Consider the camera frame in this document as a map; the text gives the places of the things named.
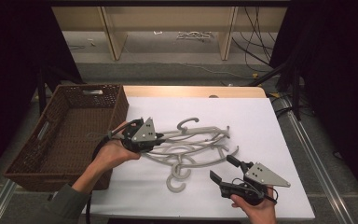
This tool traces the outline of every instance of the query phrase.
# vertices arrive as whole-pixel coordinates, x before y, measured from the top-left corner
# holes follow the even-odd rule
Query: human arm
[[[118,140],[107,142],[98,152],[94,161],[70,187],[65,185],[54,199],[35,213],[28,223],[77,223],[90,193],[101,175],[121,163],[138,160],[140,154],[128,151]]]
[[[268,188],[268,196],[273,197],[272,188]],[[233,194],[230,198],[234,202],[232,207],[241,208],[249,217],[252,224],[275,224],[277,222],[274,202],[265,199],[262,203],[253,206],[238,195]]]

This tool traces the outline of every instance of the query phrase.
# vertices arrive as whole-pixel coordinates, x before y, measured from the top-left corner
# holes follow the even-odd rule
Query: metal rail
[[[282,101],[283,106],[291,106],[289,100]],[[339,223],[347,224],[347,223],[354,223],[353,219],[351,218],[351,214],[347,208],[347,205],[342,200],[339,192],[334,185],[330,175],[327,173],[327,170],[322,163],[318,152],[315,150],[310,138],[308,137],[307,132],[304,129],[301,121],[296,119],[296,116],[292,111],[289,111],[288,117],[295,128],[296,134],[298,139],[301,142],[302,147],[304,148],[308,159],[310,160],[310,164],[319,179],[319,182],[324,189],[324,193],[328,201],[330,202],[334,212],[336,213],[337,219]]]
[[[11,196],[13,196],[14,190],[17,184],[11,180],[8,180],[0,191],[0,219],[5,213],[8,203],[10,202]]]

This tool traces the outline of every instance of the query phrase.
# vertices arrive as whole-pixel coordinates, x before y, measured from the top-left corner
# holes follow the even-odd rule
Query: white table
[[[269,99],[129,95],[127,120],[152,117],[156,132],[175,130],[179,121],[192,117],[199,118],[200,122],[189,122],[186,124],[188,128],[216,126],[225,129],[229,126],[230,139],[225,140],[225,145],[230,151],[239,146],[237,159],[262,162],[291,183],[290,188],[275,188],[279,192],[277,219],[314,218]],[[201,159],[207,161],[213,156],[217,155],[211,153]],[[231,207],[231,200],[220,196],[219,187],[209,177],[210,170],[225,182],[231,182],[235,177],[242,178],[241,169],[226,161],[210,167],[192,168],[190,177],[183,182],[186,188],[173,193],[166,186],[170,166],[146,157],[128,161],[114,169],[109,189],[93,192],[91,213],[131,218],[246,218],[240,209]]]

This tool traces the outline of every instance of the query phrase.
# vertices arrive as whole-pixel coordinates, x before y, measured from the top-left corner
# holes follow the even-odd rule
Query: wicker basket
[[[127,117],[121,85],[59,86],[33,134],[4,176],[31,191],[56,191],[73,184],[91,162],[101,138]],[[94,189],[109,187],[112,170]]]

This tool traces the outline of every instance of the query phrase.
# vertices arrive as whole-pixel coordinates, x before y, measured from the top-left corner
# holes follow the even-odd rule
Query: gray sleeve
[[[80,193],[65,185],[54,199],[43,205],[28,223],[74,223],[76,224],[90,195]]]

